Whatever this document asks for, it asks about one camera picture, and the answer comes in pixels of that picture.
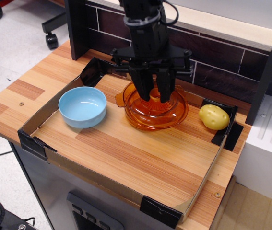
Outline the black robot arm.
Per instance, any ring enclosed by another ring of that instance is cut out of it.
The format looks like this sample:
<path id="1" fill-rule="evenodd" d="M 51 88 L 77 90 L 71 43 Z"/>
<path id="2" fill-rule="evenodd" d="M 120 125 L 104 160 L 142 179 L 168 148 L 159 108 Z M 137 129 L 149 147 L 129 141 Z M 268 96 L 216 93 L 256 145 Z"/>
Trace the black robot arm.
<path id="1" fill-rule="evenodd" d="M 148 101 L 156 76 L 160 101 L 169 101 L 175 89 L 176 75 L 190 75 L 192 52 L 169 42 L 168 27 L 162 0 L 122 0 L 124 24 L 128 27 L 131 46 L 113 49 L 111 55 L 118 72 L 131 76 L 139 96 Z"/>

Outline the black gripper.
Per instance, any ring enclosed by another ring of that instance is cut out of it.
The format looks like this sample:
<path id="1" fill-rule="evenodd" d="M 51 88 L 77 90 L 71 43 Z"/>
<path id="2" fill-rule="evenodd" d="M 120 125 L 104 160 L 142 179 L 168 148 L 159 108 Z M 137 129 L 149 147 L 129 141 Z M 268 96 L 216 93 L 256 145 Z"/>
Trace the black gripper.
<path id="1" fill-rule="evenodd" d="M 116 71 L 128 72 L 139 96 L 149 101 L 153 89 L 150 71 L 159 68 L 156 82 L 160 101 L 169 101 L 175 89 L 175 74 L 193 73 L 190 63 L 192 52 L 171 45 L 167 26 L 158 21 L 125 20 L 124 23 L 130 31 L 131 46 L 112 50 Z"/>

